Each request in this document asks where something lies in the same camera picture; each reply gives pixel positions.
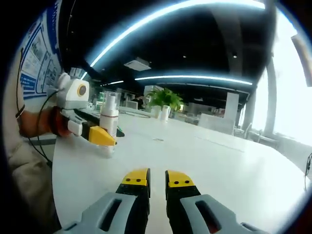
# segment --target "white table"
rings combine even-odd
[[[151,168],[151,212],[147,234],[172,233],[166,216],[165,170],[189,175],[236,213],[237,221],[275,232],[305,196],[303,173],[276,150],[178,120],[119,116],[125,132],[111,159],[81,137],[58,138],[53,193],[62,226],[106,192],[114,192],[131,170]]]

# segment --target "white chair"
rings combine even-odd
[[[198,126],[221,133],[233,135],[234,120],[201,114]]]
[[[126,107],[137,110],[137,102],[136,101],[126,101]]]

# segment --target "ceiling light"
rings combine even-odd
[[[108,83],[107,85],[110,85],[110,84],[118,84],[118,83],[123,83],[123,80],[121,80],[121,81],[115,81],[115,82],[112,82],[112,83]]]
[[[230,79],[230,78],[222,78],[222,77],[207,77],[207,76],[188,76],[188,75],[179,75],[179,76],[157,76],[157,77],[143,77],[143,78],[136,78],[135,80],[145,80],[145,79],[164,79],[164,78],[196,78],[196,79],[213,79],[213,80],[223,80],[228,82],[234,82],[234,83],[241,83],[241,84],[247,84],[252,85],[252,83],[238,80],[238,79]]]
[[[177,3],[171,6],[168,6],[166,8],[163,8],[159,11],[156,11],[152,13],[151,15],[141,19],[139,22],[133,24],[131,27],[129,27],[126,31],[124,31],[122,34],[120,34],[117,38],[115,38],[97,57],[96,59],[91,63],[90,67],[93,67],[102,57],[105,55],[113,46],[115,46],[119,41],[121,41],[123,38],[125,38],[127,35],[132,33],[134,30],[138,29],[139,27],[151,22],[152,20],[164,16],[170,12],[190,7],[190,6],[196,6],[196,5],[203,5],[203,4],[213,4],[213,3],[224,3],[224,4],[235,4],[235,5],[245,5],[245,6],[251,6],[256,7],[260,9],[265,9],[265,5],[261,2],[254,1],[254,0],[188,0],[181,3]],[[83,74],[81,79],[83,79],[86,76],[86,72]]]

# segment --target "black ceiling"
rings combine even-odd
[[[244,104],[271,55],[275,27],[272,6],[266,5],[263,10],[214,4],[181,9],[138,28],[93,68],[89,66],[112,40],[135,22],[177,2],[129,0],[127,4],[112,1],[108,5],[98,0],[63,0],[59,27],[63,67],[66,70],[72,66],[84,68],[90,80],[100,80],[98,85],[123,80],[110,88],[134,92],[142,92],[144,85],[161,83],[159,86],[180,93],[186,102],[202,98],[202,104],[216,107],[225,105],[228,89],[239,90],[240,103]],[[151,69],[138,72],[124,66],[136,57],[151,62]],[[198,79],[134,80],[162,75],[228,77],[253,85]]]

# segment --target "potted plant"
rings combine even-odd
[[[152,107],[156,106],[156,118],[158,118],[164,105],[170,106],[171,111],[178,111],[183,104],[182,98],[167,88],[163,90],[153,90],[148,96],[151,97],[149,105]]]

